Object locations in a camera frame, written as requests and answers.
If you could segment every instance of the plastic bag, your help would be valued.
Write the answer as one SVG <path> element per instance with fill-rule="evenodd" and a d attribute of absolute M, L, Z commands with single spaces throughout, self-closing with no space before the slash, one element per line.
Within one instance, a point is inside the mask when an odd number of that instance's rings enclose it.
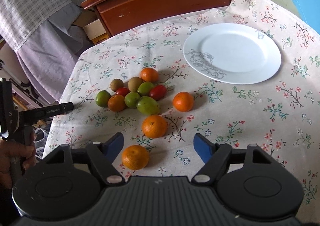
<path fill-rule="evenodd" d="M 44 146 L 45 146 L 45 143 L 47 142 L 47 138 L 48 138 L 48 131 L 44 130 L 44 129 L 41 129 L 41 128 L 38 128 L 35 130 L 35 133 L 37 134 L 37 139 L 35 141 L 35 146 L 36 146 L 36 149 L 37 149 L 37 152 L 36 152 L 36 158 L 37 159 L 42 159 L 42 155 L 43 155 L 43 151 L 44 151 Z"/>

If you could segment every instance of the orange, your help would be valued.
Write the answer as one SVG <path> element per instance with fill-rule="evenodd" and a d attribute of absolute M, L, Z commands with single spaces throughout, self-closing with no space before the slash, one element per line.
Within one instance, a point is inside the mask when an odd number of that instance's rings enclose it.
<path fill-rule="evenodd" d="M 178 93 L 172 101 L 173 106 L 180 112 L 188 112 L 193 107 L 193 96 L 188 92 Z"/>
<path fill-rule="evenodd" d="M 159 74 L 155 69 L 146 67 L 141 70 L 140 77 L 145 82 L 155 83 L 156 81 L 158 81 Z"/>
<path fill-rule="evenodd" d="M 124 97 L 120 94 L 113 95 L 108 100 L 108 107 L 111 111 L 117 113 L 125 109 Z"/>
<path fill-rule="evenodd" d="M 143 121 L 141 128 L 148 138 L 161 138 L 167 131 L 167 122 L 161 116 L 151 115 Z"/>
<path fill-rule="evenodd" d="M 140 145 L 127 147 L 122 152 L 122 163 L 131 170 L 144 168 L 149 162 L 149 152 Z"/>

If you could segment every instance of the human hand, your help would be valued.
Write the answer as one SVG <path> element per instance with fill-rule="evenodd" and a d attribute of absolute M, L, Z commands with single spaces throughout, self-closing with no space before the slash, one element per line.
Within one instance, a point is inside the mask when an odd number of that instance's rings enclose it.
<path fill-rule="evenodd" d="M 27 170 L 36 164 L 36 133 L 32 131 L 30 134 L 31 145 L 25 146 L 15 141 L 0 140 L 0 185 L 5 188 L 12 188 L 12 179 L 10 175 L 10 158 L 25 157 L 23 168 Z"/>

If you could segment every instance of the screw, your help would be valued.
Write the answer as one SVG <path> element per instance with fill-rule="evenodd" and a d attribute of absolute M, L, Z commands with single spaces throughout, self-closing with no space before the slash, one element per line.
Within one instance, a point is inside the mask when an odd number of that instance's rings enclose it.
<path fill-rule="evenodd" d="M 121 183 L 122 177 L 119 175 L 110 175 L 107 177 L 107 182 L 108 183 Z"/>
<path fill-rule="evenodd" d="M 206 174 L 198 174 L 193 178 L 197 183 L 206 183 L 210 181 L 210 177 Z"/>

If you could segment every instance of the red cherry tomato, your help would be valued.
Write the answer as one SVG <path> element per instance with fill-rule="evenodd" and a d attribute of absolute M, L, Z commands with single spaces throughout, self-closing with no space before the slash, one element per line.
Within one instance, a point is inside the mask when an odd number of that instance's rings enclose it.
<path fill-rule="evenodd" d="M 160 100 L 164 97 L 164 95 L 167 92 L 167 88 L 163 85 L 157 85 L 156 87 L 153 87 L 151 91 L 149 92 L 149 96 L 156 101 Z"/>
<path fill-rule="evenodd" d="M 123 97 L 125 97 L 129 92 L 130 92 L 129 89 L 125 88 L 125 87 L 122 87 L 122 88 L 119 88 L 118 90 L 116 90 L 116 94 L 120 94 Z"/>

